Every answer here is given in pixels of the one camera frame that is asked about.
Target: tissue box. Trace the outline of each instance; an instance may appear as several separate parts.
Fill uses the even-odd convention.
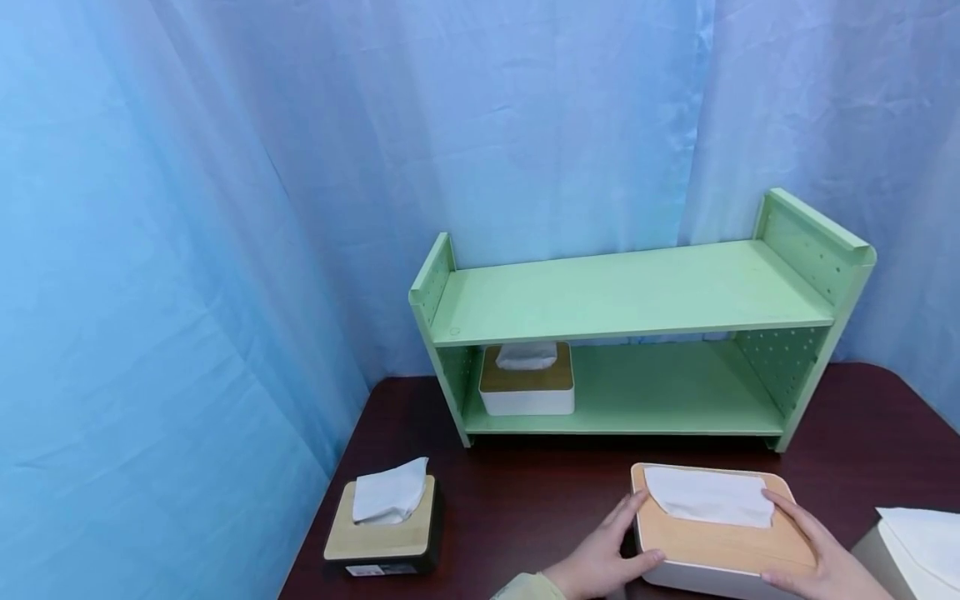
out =
[[[634,492],[645,489],[646,467],[631,468]],[[761,477],[766,487],[793,498],[786,482],[771,473],[695,469]],[[806,538],[781,511],[774,511],[769,529],[707,523],[668,515],[653,498],[640,507],[635,520],[637,546],[659,548],[667,560],[643,575],[648,583],[668,588],[740,598],[741,600],[796,600],[793,594],[765,584],[760,572],[768,568],[812,574],[816,558]]]
[[[426,476],[423,499],[410,517],[397,525],[353,523],[356,482],[344,486],[324,558],[353,577],[429,573],[440,561],[443,497],[433,475]]]
[[[917,564],[883,521],[853,547],[852,553],[897,600],[960,600],[960,590]]]
[[[557,362],[539,371],[504,371],[496,366],[500,346],[484,351],[480,397],[492,417],[569,415],[573,412],[570,344],[557,343]]]

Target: finger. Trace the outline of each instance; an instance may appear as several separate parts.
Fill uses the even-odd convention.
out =
[[[781,571],[763,571],[760,579],[777,589],[788,591],[802,598],[819,598],[817,580],[797,577]]]
[[[620,513],[620,509],[623,508],[623,505],[626,504],[627,500],[629,499],[630,499],[630,495],[628,493],[624,494],[624,496],[620,498],[620,501],[617,503],[617,505],[613,507],[613,510],[610,511],[610,514],[604,517],[603,521],[601,521],[600,523],[600,526],[606,527],[607,525],[610,525],[611,523],[613,523],[613,518]]]
[[[646,490],[640,490],[630,496],[624,505],[620,507],[620,511],[613,516],[613,522],[610,526],[611,529],[620,536],[627,533],[627,528],[634,522],[636,512],[640,510],[640,506],[646,501],[648,495]]]
[[[633,581],[643,573],[653,569],[666,559],[662,550],[647,550],[631,559],[620,561],[620,580],[623,583]]]
[[[804,535],[809,538],[813,544],[813,548],[818,553],[823,554],[829,548],[836,545],[837,540],[833,537],[829,529],[824,527],[823,523],[817,520],[817,517],[808,513],[806,509],[801,508],[780,494],[771,492],[770,490],[763,490],[763,496],[776,504],[778,508],[797,523],[797,526],[800,527]]]

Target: dark wooden table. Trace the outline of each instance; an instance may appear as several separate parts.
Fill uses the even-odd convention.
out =
[[[346,482],[418,456],[447,500],[438,570],[351,579],[325,564]],[[758,440],[699,437],[488,436],[466,450],[437,380],[395,378],[373,390],[280,597],[489,598],[572,550],[629,490],[638,461],[778,473],[848,547],[876,521],[874,506],[960,512],[960,437],[879,367],[830,366],[782,456]],[[703,597],[642,581],[627,591]]]

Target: white box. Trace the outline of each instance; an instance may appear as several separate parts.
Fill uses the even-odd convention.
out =
[[[634,492],[646,488],[646,467],[689,468],[637,463],[631,468]],[[754,475],[762,478],[768,489],[793,498],[786,482],[772,473],[690,469]],[[740,600],[797,600],[797,596],[766,584],[760,572],[780,568],[812,574],[816,569],[809,542],[779,510],[774,512],[772,527],[758,529],[675,518],[650,498],[640,507],[634,526],[638,549],[658,547],[666,553],[663,564],[643,575],[655,586]]]
[[[570,415],[574,409],[570,344],[557,343],[557,361],[540,371],[505,371],[496,366],[500,346],[484,350],[480,397],[492,417]]]
[[[917,564],[883,521],[856,543],[852,553],[896,600],[960,600],[960,591]],[[960,568],[960,557],[957,565]]]

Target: lower shelf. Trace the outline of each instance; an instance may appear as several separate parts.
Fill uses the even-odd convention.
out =
[[[783,433],[780,409],[730,340],[573,348],[576,410],[555,417],[488,415],[476,354],[463,411],[471,435]]]

